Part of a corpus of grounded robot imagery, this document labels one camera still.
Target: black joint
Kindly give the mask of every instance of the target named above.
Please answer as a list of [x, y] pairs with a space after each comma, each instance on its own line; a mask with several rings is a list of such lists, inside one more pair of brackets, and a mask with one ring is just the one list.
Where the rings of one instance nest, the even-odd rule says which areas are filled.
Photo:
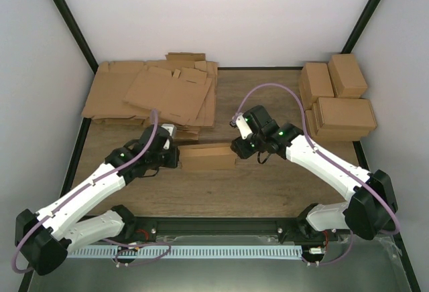
[[304, 235], [304, 237], [306, 237], [307, 239], [312, 239], [315, 236], [319, 235], [319, 232], [317, 232], [315, 229], [313, 229], [313, 227], [311, 227], [311, 225], [309, 225], [309, 223], [307, 222], [307, 215], [308, 213], [315, 208], [318, 205], [318, 203], [313, 203], [309, 206], [307, 206], [302, 212], [301, 214], [298, 215], [298, 217], [296, 218], [296, 221], [298, 223], [298, 228], [300, 230], [300, 232], [302, 233], [302, 235]]
[[[19, 214], [15, 224], [15, 245], [18, 245], [37, 223], [37, 216], [29, 210]], [[58, 242], [48, 229], [41, 226], [24, 243], [21, 254], [38, 275], [47, 275], [64, 262], [69, 244], [70, 240]]]
[[[391, 180], [385, 172], [377, 170], [370, 175], [366, 184], [380, 195], [393, 212], [397, 211]], [[372, 240], [391, 220], [385, 208], [364, 187], [356, 190], [343, 214], [347, 226], [365, 240]]]

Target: wooden table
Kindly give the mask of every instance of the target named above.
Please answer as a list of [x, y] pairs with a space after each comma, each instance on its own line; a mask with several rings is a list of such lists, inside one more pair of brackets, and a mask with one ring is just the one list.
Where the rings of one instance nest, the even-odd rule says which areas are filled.
[[[231, 141], [238, 137], [238, 130], [231, 128], [229, 121], [243, 97], [254, 86], [266, 82], [284, 84], [298, 94], [299, 74], [298, 70], [220, 70], [216, 124], [201, 132], [200, 141]], [[289, 121], [302, 126], [298, 105], [280, 88], [258, 90], [245, 109], [257, 104], [265, 106], [279, 125]], [[142, 130], [140, 126], [91, 124], [74, 186], [87, 178], [114, 148], [139, 138]], [[352, 143], [321, 145], [357, 165]], [[341, 196], [321, 179], [274, 155], [265, 165], [258, 164], [256, 157], [238, 159], [235, 170], [162, 169], [156, 177], [134, 180], [90, 214], [102, 214], [123, 204], [136, 216], [295, 217], [311, 203], [341, 201]]]

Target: black frame edge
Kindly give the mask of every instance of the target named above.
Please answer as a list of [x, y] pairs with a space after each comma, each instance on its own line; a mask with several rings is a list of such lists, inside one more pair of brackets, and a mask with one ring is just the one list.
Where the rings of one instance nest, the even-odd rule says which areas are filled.
[[357, 20], [355, 27], [353, 28], [346, 44], [344, 45], [343, 50], [341, 51], [342, 54], [348, 54], [353, 51], [353, 48], [355, 47], [357, 41], [361, 37], [363, 30], [367, 26], [375, 9], [377, 9], [377, 6], [380, 3], [380, 1], [381, 0], [368, 0], [365, 8], [362, 11], [361, 16]]
[[18, 292], [28, 292], [29, 285], [32, 282], [34, 271], [27, 272], [22, 278], [21, 285], [19, 286]]
[[64, 184], [61, 189], [60, 196], [64, 196], [72, 189], [74, 176], [76, 175], [76, 170], [78, 169], [80, 156], [82, 155], [83, 146], [85, 144], [86, 135], [88, 134], [90, 124], [91, 124], [91, 119], [83, 118], [82, 124], [79, 129], [78, 138], [76, 140], [76, 145], [74, 146], [74, 149], [73, 149], [70, 165], [68, 166], [68, 169], [67, 169], [66, 178], [64, 179]]
[[53, 0], [53, 2], [55, 3], [57, 9], [61, 13], [62, 18], [66, 22], [66, 25], [70, 30], [70, 33], [73, 35], [74, 39], [76, 40], [76, 43], [78, 44], [80, 51], [82, 51], [84, 57], [86, 58], [86, 61], [91, 67], [91, 70], [94, 73], [97, 72], [97, 68], [99, 67], [99, 64], [95, 60], [95, 57], [91, 52], [89, 45], [87, 44], [76, 20], [74, 19], [72, 12], [68, 8], [66, 0]]

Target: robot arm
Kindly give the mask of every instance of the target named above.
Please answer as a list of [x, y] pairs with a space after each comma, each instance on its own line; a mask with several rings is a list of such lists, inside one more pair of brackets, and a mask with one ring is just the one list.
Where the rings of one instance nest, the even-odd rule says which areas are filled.
[[303, 211], [304, 224], [300, 226], [305, 236], [309, 237], [327, 229], [350, 229], [358, 236], [371, 240], [390, 220], [383, 206], [359, 182], [323, 159], [316, 150], [372, 187], [396, 212], [395, 195], [386, 173], [380, 170], [370, 173], [351, 165], [315, 142], [315, 148], [311, 148], [301, 129], [290, 123], [279, 127], [263, 106], [255, 106], [239, 115], [231, 125], [238, 127], [241, 134], [231, 144], [231, 149], [241, 159], [247, 159], [257, 153], [259, 161], [260, 153], [277, 154], [311, 171], [345, 199], [345, 202], [340, 204], [312, 204], [307, 207]]
[[[112, 151], [94, 173], [56, 202], [32, 213], [24, 210], [18, 215], [15, 244], [39, 221], [49, 218], [29, 237], [21, 253], [39, 275], [56, 269], [69, 252], [100, 239], [121, 235], [124, 239], [134, 233], [134, 215], [124, 206], [115, 206], [103, 215], [78, 222], [87, 212], [114, 192], [124, 188], [137, 177], [151, 177], [147, 171], [158, 172], [160, 167], [176, 168], [179, 151], [172, 145], [176, 132], [174, 125], [157, 128], [147, 151], [134, 163], [98, 180], [100, 176], [117, 169], [136, 157], [149, 141], [154, 126], [147, 128], [140, 139]], [[57, 207], [72, 198], [58, 211]]]

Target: cardboard box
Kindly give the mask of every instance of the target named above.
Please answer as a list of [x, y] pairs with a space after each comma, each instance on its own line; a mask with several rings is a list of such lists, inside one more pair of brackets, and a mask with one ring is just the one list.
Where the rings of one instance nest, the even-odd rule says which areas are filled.
[[360, 98], [368, 89], [354, 54], [335, 54], [328, 63], [337, 98]]
[[316, 132], [316, 119], [313, 110], [306, 112], [306, 126], [310, 138], [315, 142], [319, 141], [359, 141], [362, 135], [352, 135], [343, 130], [328, 130], [324, 135], [318, 135]]
[[186, 171], [234, 169], [237, 155], [230, 143], [179, 146], [179, 160]]
[[304, 83], [306, 98], [311, 103], [315, 103], [321, 96], [334, 97], [326, 63], [307, 62], [301, 71], [301, 79]]
[[191, 68], [175, 70], [151, 67], [142, 70], [123, 100], [139, 108], [157, 108], [160, 117], [179, 125], [193, 123], [206, 98], [211, 78]]
[[360, 139], [361, 137], [366, 137], [369, 135], [368, 130], [360, 130], [360, 129], [327, 129], [322, 128], [320, 125], [320, 118], [316, 114], [318, 112], [318, 109], [316, 108], [316, 103], [312, 105], [312, 112], [314, 115], [314, 121], [315, 121], [315, 127], [316, 127], [316, 135], [321, 137], [338, 137], [338, 136], [350, 136], [350, 139]]
[[319, 98], [314, 110], [323, 129], [372, 131], [377, 127], [367, 99]]
[[141, 119], [150, 110], [122, 101], [136, 76], [143, 70], [142, 61], [103, 62], [95, 74], [82, 116], [91, 119]]
[[299, 77], [298, 79], [298, 88], [300, 89], [301, 102], [302, 106], [304, 107], [304, 110], [311, 109], [312, 103], [307, 98], [307, 92], [305, 90], [304, 82], [302, 81], [301, 77]]

